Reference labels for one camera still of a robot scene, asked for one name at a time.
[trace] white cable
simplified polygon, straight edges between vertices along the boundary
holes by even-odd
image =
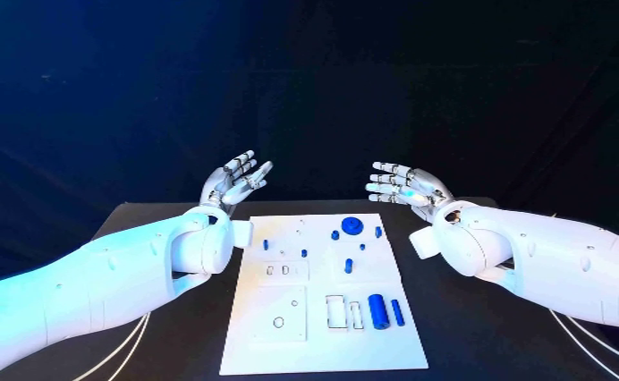
[[[145,334],[146,325],[149,324],[149,318],[151,318],[151,317],[152,317],[152,313],[149,313],[149,314],[146,315],[146,319],[145,319],[145,326],[142,327],[142,332],[141,332],[141,335],[139,335],[139,339],[136,340],[136,343],[133,344],[132,351],[129,352],[129,355],[128,355],[126,359],[123,360],[123,363],[122,363],[122,365],[120,365],[120,368],[116,370],[116,373],[110,376],[110,379],[109,379],[107,381],[113,381],[113,379],[115,379],[115,378],[116,378],[116,376],[119,375],[119,373],[120,373],[120,371],[122,371],[123,367],[128,365],[129,359],[132,358],[133,351],[135,351],[135,350],[136,350],[136,348],[139,347],[139,343],[141,343],[142,335]]]
[[[103,365],[105,363],[119,354],[119,352],[123,350],[125,346],[128,345],[129,341],[132,340],[132,338],[136,336],[136,333],[141,330],[141,326],[145,323],[146,320],[146,316],[149,315],[146,314],[145,316],[142,316],[141,322],[136,324],[136,327],[133,329],[133,332],[129,334],[129,337],[126,339],[126,341],[119,345],[119,347],[116,348],[116,350],[110,353],[110,355],[102,360],[100,364],[84,374],[81,374],[74,381],[81,381]]]
[[[614,373],[614,371],[610,369],[610,367],[598,360],[597,356],[589,352],[588,348],[585,348],[585,345],[581,343],[581,341],[578,340],[578,338],[575,337],[575,335],[571,332],[571,329],[568,329],[568,327],[565,326],[565,322],[559,319],[558,315],[555,314],[555,311],[552,309],[549,309],[549,311],[553,314],[555,319],[558,320],[558,323],[562,325],[562,328],[565,329],[565,331],[568,332],[568,334],[571,335],[571,338],[575,340],[575,342],[578,343],[578,346],[581,347],[581,349],[584,350],[584,352],[591,356],[591,358],[594,359],[594,361],[601,365],[601,367],[607,370],[607,372],[610,372],[610,374],[619,379],[619,375],[617,375]]]
[[[578,323],[578,321],[566,316],[568,319],[578,325],[578,328],[585,332],[585,334],[589,336],[589,338],[602,346],[607,348],[607,350],[612,351],[619,356],[619,351]]]

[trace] dark background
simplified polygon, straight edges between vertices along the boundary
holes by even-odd
[[[619,0],[0,0],[0,275],[126,201],[366,198],[371,162],[619,230]]]

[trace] table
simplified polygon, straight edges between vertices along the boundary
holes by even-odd
[[[468,200],[496,206],[487,198]],[[194,206],[123,204],[96,238],[182,215]],[[464,277],[441,256],[419,259],[408,236],[426,224],[408,206],[367,200],[246,202],[237,207],[234,218],[374,212],[382,214],[395,248],[431,369],[358,372],[356,379],[611,379],[568,338],[546,308],[511,295],[496,284]],[[152,313],[139,348],[116,380],[242,379],[218,375],[242,255],[236,249],[226,271]],[[0,379],[73,379],[125,341],[135,325],[136,322],[57,343],[6,368]],[[112,376],[128,350],[129,347],[87,379]],[[335,381],[343,379],[343,374],[269,375],[252,376],[252,379],[275,377],[282,381]]]

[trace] blue cylinder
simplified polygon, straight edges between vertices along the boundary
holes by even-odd
[[[395,307],[396,323],[399,326],[403,326],[406,323],[405,323],[403,311],[400,309],[400,303],[397,303],[397,299],[392,301],[392,306]]]
[[[384,330],[390,326],[390,318],[387,317],[383,296],[373,294],[369,298],[369,304],[371,305],[371,323],[374,324],[374,328]]]
[[[357,217],[347,217],[343,220],[343,230],[350,235],[360,235],[364,232],[364,224]]]

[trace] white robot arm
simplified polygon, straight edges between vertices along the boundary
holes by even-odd
[[[253,230],[230,214],[273,168],[268,162],[243,176],[253,156],[216,170],[185,215],[105,236],[0,282],[0,369],[68,337],[125,325],[224,271]],[[175,279],[174,272],[187,275]]]
[[[421,258],[439,253],[467,276],[500,284],[545,307],[619,326],[618,235],[556,217],[480,207],[455,200],[426,171],[374,163],[371,200],[409,204],[432,223],[412,233]],[[514,258],[514,268],[504,262]]]

